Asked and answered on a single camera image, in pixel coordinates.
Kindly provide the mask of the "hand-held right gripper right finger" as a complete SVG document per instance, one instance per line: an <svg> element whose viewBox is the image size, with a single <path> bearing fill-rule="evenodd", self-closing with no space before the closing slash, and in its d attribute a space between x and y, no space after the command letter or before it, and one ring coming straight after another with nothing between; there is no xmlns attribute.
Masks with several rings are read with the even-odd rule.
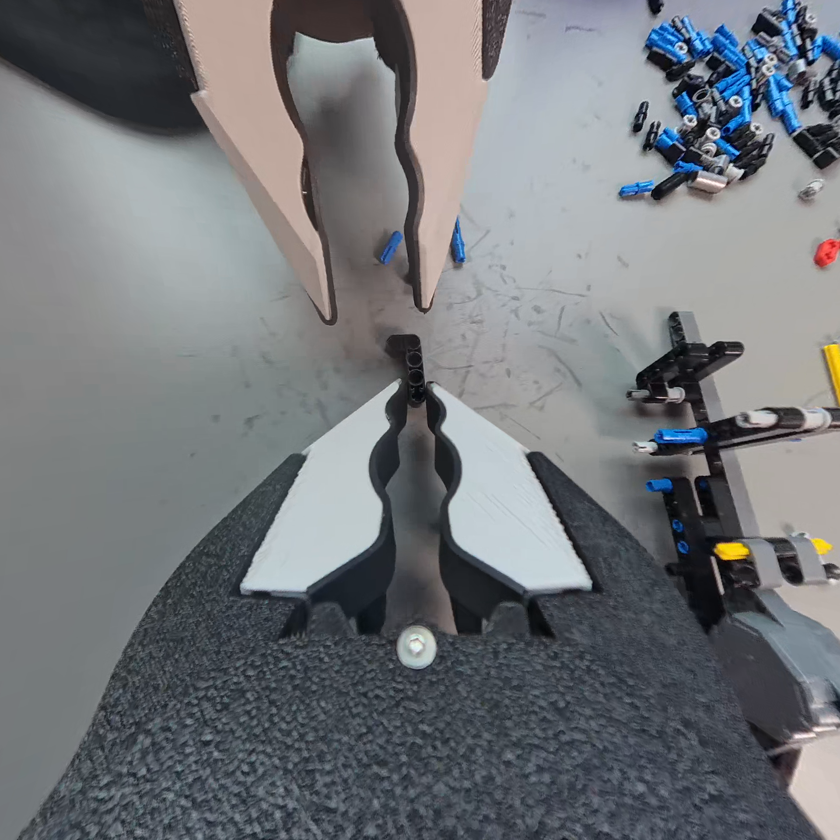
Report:
<svg viewBox="0 0 840 840"><path fill-rule="evenodd" d="M458 635L512 606L515 632L542 630L541 596L593 592L593 579L532 466L531 451L437 383L427 386L434 467L444 484L439 569Z"/></svg>

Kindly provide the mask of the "black building beam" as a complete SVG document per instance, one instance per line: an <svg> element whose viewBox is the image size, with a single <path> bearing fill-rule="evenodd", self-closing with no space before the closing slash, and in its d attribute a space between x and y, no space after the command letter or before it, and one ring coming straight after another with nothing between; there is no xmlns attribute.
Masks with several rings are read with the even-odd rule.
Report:
<svg viewBox="0 0 840 840"><path fill-rule="evenodd" d="M414 333L393 333L386 339L385 352L405 366L408 405L423 405L426 400L426 379L419 336Z"/></svg>

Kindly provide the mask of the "pile of blue black pins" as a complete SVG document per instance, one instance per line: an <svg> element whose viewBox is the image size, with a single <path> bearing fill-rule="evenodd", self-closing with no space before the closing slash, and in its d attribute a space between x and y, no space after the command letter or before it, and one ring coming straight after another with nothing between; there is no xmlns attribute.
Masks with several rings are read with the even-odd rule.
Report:
<svg viewBox="0 0 840 840"><path fill-rule="evenodd" d="M724 24L708 33L672 17L650 30L644 50L673 84L680 121L662 123L652 151L675 172L757 174L774 147L762 109L819 171L838 163L838 35L821 32L807 3L763 7L746 39Z"/></svg>

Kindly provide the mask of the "grey and black tool cluster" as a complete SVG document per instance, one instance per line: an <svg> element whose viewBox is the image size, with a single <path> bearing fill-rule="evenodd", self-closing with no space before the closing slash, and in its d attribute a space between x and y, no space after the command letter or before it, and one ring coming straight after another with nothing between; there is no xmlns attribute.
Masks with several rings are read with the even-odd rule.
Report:
<svg viewBox="0 0 840 840"><path fill-rule="evenodd" d="M636 374L626 399L687 406L694 426L635 442L655 458L702 456L707 474L650 479L665 505L675 561L665 570L710 638L742 714L784 788L803 748L838 735L838 638L797 612L783 589L838 585L830 543L806 532L760 536L737 457L741 448L838 434L839 409L768 406L724 416L713 375L738 361L740 342L701 341L692 312L669 314L670 349Z"/></svg>

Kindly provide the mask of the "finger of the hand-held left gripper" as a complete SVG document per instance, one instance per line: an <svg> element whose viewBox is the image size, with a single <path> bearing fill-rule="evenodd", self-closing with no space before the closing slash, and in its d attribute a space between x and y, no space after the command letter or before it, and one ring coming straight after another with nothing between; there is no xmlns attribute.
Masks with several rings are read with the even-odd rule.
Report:
<svg viewBox="0 0 840 840"><path fill-rule="evenodd" d="M291 94L291 2L177 1L192 99L325 323L337 305L321 192Z"/></svg>
<svg viewBox="0 0 840 840"><path fill-rule="evenodd" d="M406 175L404 227L415 307L427 312L447 260L487 98L482 2L394 2L403 47L395 149Z"/></svg>

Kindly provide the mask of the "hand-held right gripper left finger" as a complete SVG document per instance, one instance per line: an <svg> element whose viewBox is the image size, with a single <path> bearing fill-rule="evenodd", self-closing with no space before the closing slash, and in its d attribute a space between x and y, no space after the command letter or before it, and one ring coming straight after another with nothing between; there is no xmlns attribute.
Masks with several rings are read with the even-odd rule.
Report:
<svg viewBox="0 0 840 840"><path fill-rule="evenodd" d="M360 634L382 631L396 567L386 488L406 417L406 384L395 380L302 452L241 595L333 603Z"/></svg>

